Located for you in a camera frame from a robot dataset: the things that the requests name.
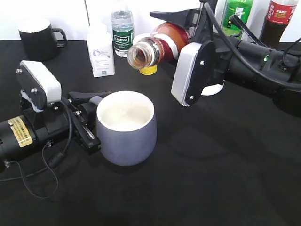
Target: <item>green soda bottle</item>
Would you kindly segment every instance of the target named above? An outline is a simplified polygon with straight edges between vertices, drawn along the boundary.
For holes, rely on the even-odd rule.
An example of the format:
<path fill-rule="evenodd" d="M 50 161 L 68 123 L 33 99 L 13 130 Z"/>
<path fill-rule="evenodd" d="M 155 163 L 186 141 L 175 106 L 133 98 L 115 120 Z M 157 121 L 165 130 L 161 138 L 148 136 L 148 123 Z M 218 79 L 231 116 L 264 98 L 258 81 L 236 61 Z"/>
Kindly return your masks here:
<path fill-rule="evenodd" d="M 230 16 L 235 14 L 244 23 L 247 23 L 252 5 L 253 0 L 227 0 L 222 17 L 222 29 L 226 35 L 231 36 L 240 33 L 240 29 L 231 23 Z"/>

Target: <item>red cola bottle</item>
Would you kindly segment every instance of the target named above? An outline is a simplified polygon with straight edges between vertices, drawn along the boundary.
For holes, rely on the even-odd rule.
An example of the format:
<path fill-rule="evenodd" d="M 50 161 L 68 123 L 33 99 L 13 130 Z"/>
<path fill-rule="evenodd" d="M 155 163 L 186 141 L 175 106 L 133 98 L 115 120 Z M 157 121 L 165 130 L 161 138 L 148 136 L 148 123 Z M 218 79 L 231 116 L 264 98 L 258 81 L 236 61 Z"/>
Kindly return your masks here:
<path fill-rule="evenodd" d="M 279 41 L 287 28 L 299 0 L 271 0 L 264 20 L 260 40 L 277 49 Z"/>

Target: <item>water bottle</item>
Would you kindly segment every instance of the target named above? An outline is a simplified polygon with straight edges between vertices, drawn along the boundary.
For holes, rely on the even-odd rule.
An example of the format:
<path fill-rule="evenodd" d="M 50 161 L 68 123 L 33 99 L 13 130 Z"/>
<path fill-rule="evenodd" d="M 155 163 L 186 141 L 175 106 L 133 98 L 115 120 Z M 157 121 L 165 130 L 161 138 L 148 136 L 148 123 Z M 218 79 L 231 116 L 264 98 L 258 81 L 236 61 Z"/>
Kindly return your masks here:
<path fill-rule="evenodd" d="M 127 57 L 128 49 L 133 45 L 134 19 L 125 0 L 116 0 L 111 23 L 115 53 L 120 57 Z"/>

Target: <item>mug handle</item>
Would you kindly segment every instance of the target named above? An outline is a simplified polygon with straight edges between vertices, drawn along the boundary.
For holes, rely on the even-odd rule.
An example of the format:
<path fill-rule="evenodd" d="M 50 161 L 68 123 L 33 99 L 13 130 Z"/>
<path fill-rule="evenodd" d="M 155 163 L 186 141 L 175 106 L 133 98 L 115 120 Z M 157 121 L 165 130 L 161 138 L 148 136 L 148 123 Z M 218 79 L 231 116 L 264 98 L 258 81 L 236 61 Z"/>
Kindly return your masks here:
<path fill-rule="evenodd" d="M 53 29 L 51 29 L 51 32 L 52 33 L 54 33 L 54 32 L 60 32 L 62 34 L 62 36 L 63 36 L 64 41 L 63 41 L 63 43 L 58 43 L 57 44 L 58 47 L 62 48 L 62 47 L 67 46 L 67 37 L 66 37 L 66 34 L 63 31 L 63 29 L 61 29 L 61 28 L 53 28 Z"/>

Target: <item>black cable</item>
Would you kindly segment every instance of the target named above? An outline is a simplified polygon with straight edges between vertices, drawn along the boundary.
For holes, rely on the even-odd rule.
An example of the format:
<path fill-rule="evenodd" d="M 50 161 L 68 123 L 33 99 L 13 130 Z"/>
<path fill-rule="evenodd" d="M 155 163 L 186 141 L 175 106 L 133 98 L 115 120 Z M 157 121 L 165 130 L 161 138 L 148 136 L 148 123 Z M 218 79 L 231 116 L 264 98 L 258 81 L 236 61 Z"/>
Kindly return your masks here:
<path fill-rule="evenodd" d="M 27 178 L 30 178 L 34 175 L 37 175 L 37 174 L 40 174 L 42 172 L 45 172 L 47 170 L 47 167 L 44 167 L 36 172 L 33 172 L 33 173 L 30 173 L 30 174 L 27 174 L 26 177 Z M 6 182 L 6 181 L 12 181 L 12 180 L 19 180 L 19 179 L 22 179 L 22 177 L 15 177 L 15 178 L 7 178 L 7 179 L 0 179 L 0 182 Z"/>
<path fill-rule="evenodd" d="M 295 57 L 301 57 L 301 51 L 297 51 L 297 50 L 290 50 L 288 52 L 289 55 L 293 55 Z"/>
<path fill-rule="evenodd" d="M 14 162 L 14 163 L 16 163 L 16 164 L 18 165 L 19 170 L 20 170 L 20 174 L 21 174 L 21 178 L 22 178 L 23 183 L 24 183 L 24 186 L 26 187 L 26 189 L 28 190 L 28 192 L 29 192 L 30 194 L 32 194 L 34 197 L 39 198 L 39 199 L 47 199 L 47 198 L 50 198 L 51 196 L 53 196 L 53 195 L 56 193 L 56 191 L 57 191 L 57 189 L 58 189 L 58 185 L 59 185 L 56 174 L 55 174 L 54 171 L 49 167 L 49 165 L 47 164 L 47 162 L 46 162 L 46 160 L 45 160 L 45 157 L 44 157 L 44 151 L 45 151 L 45 149 L 49 146 L 49 144 L 50 144 L 50 142 L 47 142 L 47 143 L 44 145 L 43 149 L 42 149 L 42 159 L 43 159 L 43 162 L 44 162 L 46 168 L 53 174 L 53 176 L 55 177 L 55 180 L 56 180 L 56 187 L 55 187 L 53 193 L 52 193 L 51 195 L 49 195 L 49 196 L 44 196 L 44 197 L 43 197 L 43 196 L 39 196 L 39 195 L 35 194 L 35 193 L 32 191 L 32 189 L 30 188 L 29 184 L 28 184 L 27 176 L 24 174 L 24 172 L 23 172 L 23 170 L 22 170 L 22 167 L 21 167 L 21 164 L 20 164 L 19 162 L 17 162 L 17 161 L 12 161 L 12 162 Z"/>
<path fill-rule="evenodd" d="M 298 66 L 301 65 L 300 59 L 298 60 L 298 63 L 296 63 L 296 64 L 294 64 L 294 65 L 290 64 L 290 63 L 287 61 L 287 59 L 286 59 L 286 55 L 287 55 L 288 51 L 289 51 L 292 47 L 294 47 L 295 45 L 297 45 L 300 41 L 301 41 L 301 38 L 299 38 L 297 41 L 295 41 L 292 45 L 290 45 L 290 46 L 283 52 L 283 58 L 282 58 L 282 61 L 283 61 L 283 63 L 284 63 L 287 67 L 298 67 Z"/>
<path fill-rule="evenodd" d="M 64 101 L 60 101 L 60 103 L 64 106 L 65 108 L 65 112 L 67 114 L 67 118 L 68 118 L 68 124 L 69 124 L 69 134 L 68 134 L 68 139 L 67 139 L 67 143 L 64 147 L 64 149 L 62 150 L 62 154 L 63 155 L 67 155 L 67 151 L 68 151 L 68 148 L 70 146 L 70 143 L 71 143 L 71 140 L 72 140 L 72 134 L 73 134 L 73 122 L 72 122 L 72 118 L 71 118 L 71 115 L 70 115 L 70 111 L 69 111 L 69 108 L 68 106 L 64 103 Z"/>
<path fill-rule="evenodd" d="M 230 16 L 230 21 L 239 29 L 242 29 L 257 45 L 267 47 L 262 41 L 260 41 L 251 31 L 250 29 L 246 26 L 246 24 L 237 16 L 237 15 L 232 15 Z"/>
<path fill-rule="evenodd" d="M 68 118 L 68 124 L 69 124 L 69 135 L 68 135 L 68 140 L 67 140 L 67 143 L 64 147 L 64 149 L 61 151 L 62 152 L 62 157 L 66 157 L 67 155 L 67 150 L 68 148 L 70 147 L 70 143 L 72 141 L 72 134 L 73 134 L 73 123 L 72 123 L 72 118 L 71 118 L 71 115 L 70 115 L 70 112 L 69 112 L 69 108 L 68 106 L 63 102 L 61 101 L 62 105 L 64 106 L 65 108 L 65 111 L 66 111 L 66 114 L 67 114 L 67 118 Z M 32 176 L 35 176 L 37 174 L 40 174 L 44 171 L 46 171 L 48 169 L 48 167 L 44 167 L 36 172 L 33 172 L 33 173 L 30 173 L 28 175 L 23 175 L 24 177 L 26 178 L 29 178 L 29 177 L 32 177 Z M 6 178 L 6 179 L 0 179 L 0 182 L 7 182 L 7 181 L 13 181 L 13 180 L 19 180 L 19 179 L 22 179 L 22 176 L 21 177 L 14 177 L 14 178 Z"/>
<path fill-rule="evenodd" d="M 227 47 L 233 52 L 233 54 L 240 60 L 240 62 L 245 65 L 247 68 L 249 68 L 252 72 L 258 74 L 259 76 L 263 77 L 266 80 L 269 80 L 270 82 L 277 83 L 283 87 L 287 88 L 293 88 L 293 89 L 301 89 L 301 84 L 294 84 L 289 82 L 280 81 L 277 79 L 270 78 L 269 76 L 265 75 L 261 71 L 254 68 L 246 59 L 241 55 L 241 53 L 232 45 L 232 43 L 228 40 L 228 37 L 225 35 L 225 33 L 220 28 L 218 22 L 216 21 L 216 18 L 214 16 L 213 11 L 210 8 L 210 5 L 208 2 L 204 4 L 204 7 L 206 9 L 207 15 L 210 18 L 211 22 L 213 23 L 214 27 L 216 28 L 218 34 L 221 36 Z"/>

